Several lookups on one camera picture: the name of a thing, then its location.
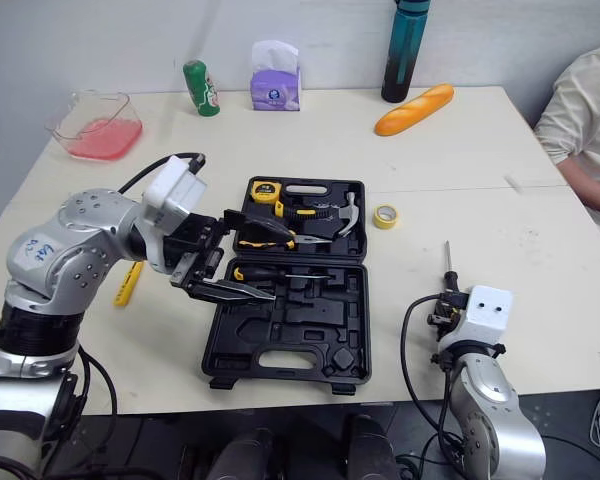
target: toolbox latch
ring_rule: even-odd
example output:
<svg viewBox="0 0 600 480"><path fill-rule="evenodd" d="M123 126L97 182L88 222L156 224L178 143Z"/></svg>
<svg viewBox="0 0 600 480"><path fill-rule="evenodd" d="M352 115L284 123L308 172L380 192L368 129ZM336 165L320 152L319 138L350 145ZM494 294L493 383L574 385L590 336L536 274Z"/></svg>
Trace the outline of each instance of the toolbox latch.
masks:
<svg viewBox="0 0 600 480"><path fill-rule="evenodd" d="M356 386L350 385L348 383L332 383L331 384L331 393L333 395L355 395L356 394Z"/></svg>
<svg viewBox="0 0 600 480"><path fill-rule="evenodd" d="M237 378L215 377L209 382L209 387L214 390L232 390L237 381Z"/></svg>

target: white table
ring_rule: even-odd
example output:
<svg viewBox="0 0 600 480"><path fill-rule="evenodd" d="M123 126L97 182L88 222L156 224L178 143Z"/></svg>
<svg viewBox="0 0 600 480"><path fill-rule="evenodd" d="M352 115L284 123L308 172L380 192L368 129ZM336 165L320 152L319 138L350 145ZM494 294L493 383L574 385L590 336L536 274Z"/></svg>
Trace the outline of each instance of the white table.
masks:
<svg viewBox="0 0 600 480"><path fill-rule="evenodd" d="M443 110L389 138L372 133L388 109L377 91L309 91L303 101L300 113L253 112L248 94L223 93L220 115L201 118L185 94L134 95L145 131L122 160L75 161L51 141L0 219L0 309L6 252L19 233L46 221L73 192L117 188L167 153L202 151L208 163L200 176L209 187L198 212L207 215L240 208L255 175L365 183L373 375L354 397L277 380L210 390L200 363L215 307L145 268L130 305L116 309L129 268L121 262L87 311L80 340L109 370L122 413L408 399L399 368L402 317L411 301L440 290L447 239L461 288L485 284L515 294L501 364L520 393L600 388L600 234L501 88L459 88ZM148 181L129 196L138 199ZM381 203L400 212L393 230L371 224ZM218 275L233 256L230 238L223 247ZM414 315L409 363L421 397L439 398L427 311ZM108 394L94 380L86 412L106 413Z"/></svg>

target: clear bowl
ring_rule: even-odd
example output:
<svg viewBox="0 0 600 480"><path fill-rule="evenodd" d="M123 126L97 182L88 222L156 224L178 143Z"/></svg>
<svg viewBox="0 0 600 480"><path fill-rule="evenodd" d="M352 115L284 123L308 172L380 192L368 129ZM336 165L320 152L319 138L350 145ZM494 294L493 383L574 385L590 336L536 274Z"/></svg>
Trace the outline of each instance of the clear bowl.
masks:
<svg viewBox="0 0 600 480"><path fill-rule="evenodd" d="M67 107L45 123L75 158L117 160L142 132L142 122L124 93L73 93Z"/></svg>

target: robotic arm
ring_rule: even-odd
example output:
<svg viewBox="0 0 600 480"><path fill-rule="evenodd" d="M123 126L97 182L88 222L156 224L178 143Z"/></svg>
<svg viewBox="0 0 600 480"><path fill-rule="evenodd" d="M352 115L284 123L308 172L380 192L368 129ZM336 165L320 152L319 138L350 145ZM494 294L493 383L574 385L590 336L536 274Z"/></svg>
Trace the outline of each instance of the robotic arm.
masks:
<svg viewBox="0 0 600 480"><path fill-rule="evenodd" d="M461 293L447 272L447 291L428 323L438 328L432 361L451 375L449 405L464 437L463 469L476 480L541 480L545 450L522 414L518 395L496 357L513 302L511 292L475 286Z"/></svg>
<svg viewBox="0 0 600 480"><path fill-rule="evenodd" d="M192 298L274 300L248 285L210 281L230 229L251 228L269 239L288 232L230 210L221 219L192 213L206 188L195 175L203 165L201 154L189 164L172 156L141 203L107 189L75 194L13 243L0 320L0 457L37 473L43 444L71 428L80 408L69 371L80 323L118 260L147 259ZM0 470L0 478L12 476Z"/></svg>

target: roll of tape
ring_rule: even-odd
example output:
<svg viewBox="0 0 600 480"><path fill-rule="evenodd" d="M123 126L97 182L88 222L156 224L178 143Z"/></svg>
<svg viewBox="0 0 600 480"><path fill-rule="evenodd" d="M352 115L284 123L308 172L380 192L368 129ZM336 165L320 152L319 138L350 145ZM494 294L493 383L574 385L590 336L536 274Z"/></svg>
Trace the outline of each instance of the roll of tape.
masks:
<svg viewBox="0 0 600 480"><path fill-rule="evenodd" d="M373 211L373 224L378 228L393 228L397 221L398 211L391 205L380 205Z"/></svg>

